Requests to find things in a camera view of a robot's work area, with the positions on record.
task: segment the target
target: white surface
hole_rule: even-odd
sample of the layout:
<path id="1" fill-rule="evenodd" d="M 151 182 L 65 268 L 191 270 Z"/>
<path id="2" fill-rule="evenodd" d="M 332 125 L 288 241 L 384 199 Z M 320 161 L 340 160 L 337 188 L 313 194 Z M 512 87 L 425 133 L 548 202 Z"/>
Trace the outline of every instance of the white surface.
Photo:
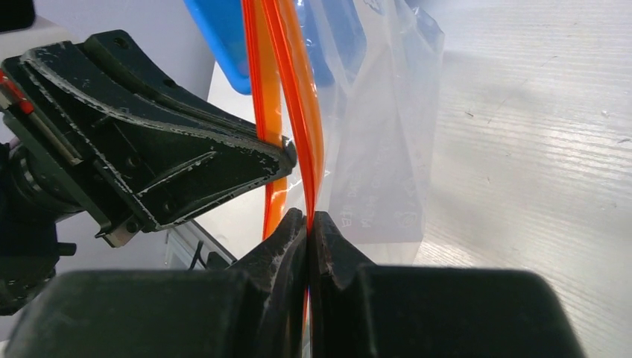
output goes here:
<path id="1" fill-rule="evenodd" d="M 33 47 L 67 40 L 75 41 L 65 28 L 37 17 L 27 30 L 0 34 L 0 59 L 21 55 Z"/>
<path id="2" fill-rule="evenodd" d="M 416 262 L 525 268 L 555 288 L 589 357 L 632 351 L 632 3 L 443 0 L 427 234 Z M 252 118 L 217 71 L 214 104 Z M 199 222 L 253 240 L 262 195 Z M 230 216 L 218 218 L 227 210 Z"/>

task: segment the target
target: orange tube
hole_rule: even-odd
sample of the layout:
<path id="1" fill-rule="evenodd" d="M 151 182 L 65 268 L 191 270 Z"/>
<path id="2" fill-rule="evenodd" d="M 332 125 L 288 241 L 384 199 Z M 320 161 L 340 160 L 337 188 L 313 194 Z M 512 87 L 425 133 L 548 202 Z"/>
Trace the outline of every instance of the orange tube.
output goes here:
<path id="1" fill-rule="evenodd" d="M 242 0 L 241 8 L 244 13 L 257 136 L 281 147 L 281 88 L 263 7 L 260 1 Z M 265 187 L 264 240 L 281 222 L 287 186 L 287 179 L 282 178 Z"/>
<path id="2" fill-rule="evenodd" d="M 323 128 L 312 66 L 293 1 L 262 0 L 262 3 L 297 147 L 305 191 L 307 230 L 310 231 L 324 166 Z"/>

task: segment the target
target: blue plastic container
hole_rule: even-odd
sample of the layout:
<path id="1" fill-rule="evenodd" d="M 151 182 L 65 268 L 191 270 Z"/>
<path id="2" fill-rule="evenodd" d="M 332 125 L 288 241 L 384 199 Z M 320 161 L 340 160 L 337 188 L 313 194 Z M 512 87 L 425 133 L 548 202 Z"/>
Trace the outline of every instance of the blue plastic container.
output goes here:
<path id="1" fill-rule="evenodd" d="M 339 1 L 346 5 L 345 9 L 353 9 L 352 0 Z M 241 0 L 184 0 L 184 2 L 230 85 L 241 94 L 251 94 Z M 315 20 L 307 5 L 309 2 L 295 0 L 295 3 L 303 36 L 307 39 L 306 47 L 314 71 L 314 81 L 317 86 L 331 84 L 334 79 L 320 49 Z M 352 31 L 351 25 L 347 24 L 346 28 L 340 30 Z M 347 51 L 355 51 L 357 46 L 355 43 L 344 45 Z"/>
<path id="2" fill-rule="evenodd" d="M 184 0 L 221 70 L 235 91 L 250 94 L 240 0 Z"/>

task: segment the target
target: screw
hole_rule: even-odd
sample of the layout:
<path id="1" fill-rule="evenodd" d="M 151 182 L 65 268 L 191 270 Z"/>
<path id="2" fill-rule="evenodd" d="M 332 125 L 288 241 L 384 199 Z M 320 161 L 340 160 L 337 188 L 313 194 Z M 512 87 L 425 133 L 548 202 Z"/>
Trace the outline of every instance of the screw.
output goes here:
<path id="1" fill-rule="evenodd" d="M 125 41 L 125 39 L 121 38 L 121 37 L 116 37 L 114 39 L 114 43 L 123 49 L 128 49 L 130 47 L 130 45 L 127 43 L 127 41 Z"/>
<path id="2" fill-rule="evenodd" d="M 137 222 L 128 222 L 125 228 L 127 229 L 128 233 L 137 233 L 139 230 Z"/>
<path id="3" fill-rule="evenodd" d="M 169 200 L 162 205 L 162 209 L 165 211 L 165 213 L 172 213 L 174 211 L 174 206 L 174 202 Z"/>
<path id="4" fill-rule="evenodd" d="M 138 166 L 140 166 L 140 158 L 138 158 L 137 156 L 127 157 L 127 160 L 125 160 L 125 164 L 132 169 L 138 168 Z"/>

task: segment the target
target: clear plastic bag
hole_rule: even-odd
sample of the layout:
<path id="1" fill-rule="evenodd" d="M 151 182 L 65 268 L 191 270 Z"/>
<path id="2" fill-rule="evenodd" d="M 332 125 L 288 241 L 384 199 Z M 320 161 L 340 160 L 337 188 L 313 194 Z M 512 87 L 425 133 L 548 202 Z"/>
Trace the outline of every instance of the clear plastic bag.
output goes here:
<path id="1" fill-rule="evenodd" d="M 325 142 L 317 210 L 378 263 L 412 263 L 423 238 L 443 33 L 420 1 L 297 2 Z M 286 207 L 304 209 L 295 172 Z"/>

